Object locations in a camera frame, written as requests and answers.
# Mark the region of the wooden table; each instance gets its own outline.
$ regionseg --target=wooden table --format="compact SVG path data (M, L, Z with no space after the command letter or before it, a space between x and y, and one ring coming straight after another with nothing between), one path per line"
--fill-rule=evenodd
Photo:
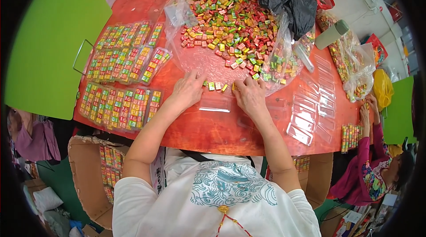
M117 22L131 23L144 21L146 19L150 19L153 22L163 22L166 20L163 7L168 1L169 0L116 0L112 7L112 16L106 23L106 26L113 25ZM164 47L165 45L166 39L163 32L157 46ZM310 59L315 65L314 55L319 55L334 66L328 48L320 51L314 47ZM332 71L336 85L337 110L335 119L336 129L333 131L331 144L323 141L322 138L315 133L313 142L311 146L308 147L286 134L286 129L291 117L293 92L297 91L300 86L308 88L306 83L299 77L296 77L296 79L284 89L267 97L267 101L280 98L285 99L287 102L287 110L284 112L280 120L275 120L275 124L282 133L292 155L310 155L339 151L341 125L348 123L357 124L359 122L358 107L361 103L349 102L346 98L345 92L343 91L337 70L333 68ZM167 98L172 93L175 82L183 76L184 72L181 71L172 61L166 64L156 75L150 84L150 87L164 90L165 97ZM312 74L312 77L314 79L318 78L317 69ZM82 77L79 86L80 92L84 91L86 84L87 81L85 77ZM121 85L115 82L113 86L117 88L126 88L135 87L136 85ZM80 103L81 98L77 101L77 107L80 106ZM255 129L244 128L237 124L238 118L242 117L243 114L243 111L237 106L235 98L232 100L230 113L200 111L197 106L190 107L168 128L161 145L179 149L228 155L263 156L263 139L258 131ZM104 127L98 126L89 121L87 118L82 117L79 114L78 109L75 109L74 120L106 131ZM125 136L130 139L134 139L137 136L137 133L123 133L118 131L109 132Z

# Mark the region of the hand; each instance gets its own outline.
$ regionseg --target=hand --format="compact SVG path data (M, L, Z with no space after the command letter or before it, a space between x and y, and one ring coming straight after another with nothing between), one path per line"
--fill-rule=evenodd
M379 113L379 108L377 107L377 100L373 95L371 95L371 94L366 95L365 101L372 108L373 112L375 112L377 114Z
M237 98L238 106L256 123L259 119L269 115L265 104L265 82L261 79L254 80L247 77L244 82L234 82L238 90L232 90Z
M171 101L172 106L181 114L200 101L205 79L207 74L197 75L197 70L191 70L176 82L172 95L166 101Z
M361 108L359 108L359 120L361 121L364 127L370 125L370 114L365 104L363 104Z
M365 106L365 104L363 104L359 108L359 120L361 121L361 124L364 127L363 137L369 137L370 136L370 112Z

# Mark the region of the red beaded necklace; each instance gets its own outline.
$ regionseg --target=red beaded necklace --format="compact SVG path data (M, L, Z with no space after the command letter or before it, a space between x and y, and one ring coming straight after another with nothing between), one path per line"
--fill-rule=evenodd
M232 222L234 222L235 224L237 224L242 230L244 230L244 232L245 233L247 233L247 235L248 236L250 236L250 237L252 237L252 235L246 230L246 229L244 229L244 227L243 226L241 226L241 224L236 220L236 219L233 219L233 218L231 218L231 217L229 217L227 214L226 214L226 212L229 210L229 207L228 206L226 206L226 205L221 205L220 207L218 207L217 209L219 209L219 211L220 212L222 212L223 213L223 218L222 218L222 221L220 222L220 224L219 224L219 228L217 229L217 234L216 234L216 237L219 237L219 235L220 235L220 228L223 226L223 222L224 222L224 220L225 220L225 218L227 217L228 219L230 219L230 220L232 220Z

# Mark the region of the white t-shirt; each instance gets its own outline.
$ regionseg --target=white t-shirt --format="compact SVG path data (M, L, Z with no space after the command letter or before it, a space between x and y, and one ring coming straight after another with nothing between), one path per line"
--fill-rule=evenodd
M301 189L288 194L250 165L230 161L176 162L178 176L157 196L144 180L126 177L114 188L114 237L215 237L223 213L252 236L321 236L317 217ZM225 218L221 237L248 236Z

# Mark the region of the purple shirt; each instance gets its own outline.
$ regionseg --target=purple shirt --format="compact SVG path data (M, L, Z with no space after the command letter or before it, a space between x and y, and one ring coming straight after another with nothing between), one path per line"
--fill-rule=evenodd
M45 122L35 121L33 123L32 137L27 129L22 126L15 142L15 149L21 157L32 162L51 160L52 157L48 149L55 160L61 160L56 138L53 134L53 124L49 120Z

